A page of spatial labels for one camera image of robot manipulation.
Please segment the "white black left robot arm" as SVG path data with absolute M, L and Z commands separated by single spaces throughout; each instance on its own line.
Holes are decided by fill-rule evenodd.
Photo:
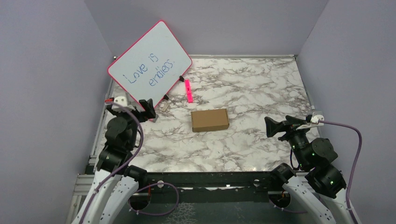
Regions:
M 74 224 L 111 224 L 133 193 L 147 185 L 147 171 L 130 162 L 139 153 L 144 140 L 141 124 L 156 117 L 153 100 L 139 100 L 143 107 L 129 108 L 121 97 L 106 100 L 113 115 L 106 125 L 104 148 L 97 157 L 89 192 Z

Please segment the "pink marker pen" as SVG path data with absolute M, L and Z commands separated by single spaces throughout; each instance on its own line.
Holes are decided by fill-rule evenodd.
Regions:
M 185 79 L 184 84 L 185 84 L 187 101 L 188 101 L 188 103 L 193 103 L 193 96 L 192 96 L 192 92 L 191 92 L 190 81 L 188 79 Z

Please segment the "pink grey whiteboard eraser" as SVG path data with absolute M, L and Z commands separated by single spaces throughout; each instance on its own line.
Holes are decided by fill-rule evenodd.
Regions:
M 157 114 L 153 119 L 151 119 L 150 121 L 155 123 L 159 118 L 159 115 Z

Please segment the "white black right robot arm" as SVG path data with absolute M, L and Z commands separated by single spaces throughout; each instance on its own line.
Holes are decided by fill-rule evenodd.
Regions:
M 278 137 L 291 147 L 291 153 L 299 165 L 297 168 L 282 163 L 272 170 L 269 183 L 276 190 L 284 189 L 297 200 L 317 224 L 360 224 L 350 199 L 350 191 L 356 163 L 362 147 L 361 132 L 349 125 L 326 121 L 321 114 L 313 113 L 305 119 L 287 115 L 284 121 L 265 117 L 267 137 Z M 345 181 L 340 170 L 332 162 L 338 158 L 329 139 L 308 141 L 306 133 L 324 124 L 346 127 L 358 135 L 358 149 L 352 164 L 349 180 Z

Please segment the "pink-framed whiteboard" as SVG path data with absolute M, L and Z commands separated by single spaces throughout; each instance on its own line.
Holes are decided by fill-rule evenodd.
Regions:
M 192 65 L 192 59 L 168 25 L 158 21 L 107 69 L 134 101 L 157 106 Z

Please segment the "brown cardboard box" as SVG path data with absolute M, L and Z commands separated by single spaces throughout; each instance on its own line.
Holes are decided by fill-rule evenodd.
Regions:
M 193 132 L 211 132 L 229 128 L 229 117 L 226 109 L 203 110 L 191 112 Z

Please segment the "aluminium frame rail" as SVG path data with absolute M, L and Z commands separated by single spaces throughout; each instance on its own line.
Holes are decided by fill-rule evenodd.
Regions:
M 170 207 L 153 215 L 173 212 L 182 203 L 267 203 L 281 209 L 290 199 L 299 212 L 306 212 L 318 224 L 352 224 L 353 207 L 347 189 L 325 175 L 318 183 L 305 173 L 286 167 L 270 172 L 175 172 L 144 173 L 109 177 L 106 171 L 79 175 L 72 194 L 71 224 L 111 224 L 128 202 L 168 203 Z

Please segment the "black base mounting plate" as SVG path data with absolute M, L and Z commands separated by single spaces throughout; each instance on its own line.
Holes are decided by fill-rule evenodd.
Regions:
M 267 203 L 283 188 L 269 171 L 150 172 L 152 187 L 129 196 L 132 203 Z

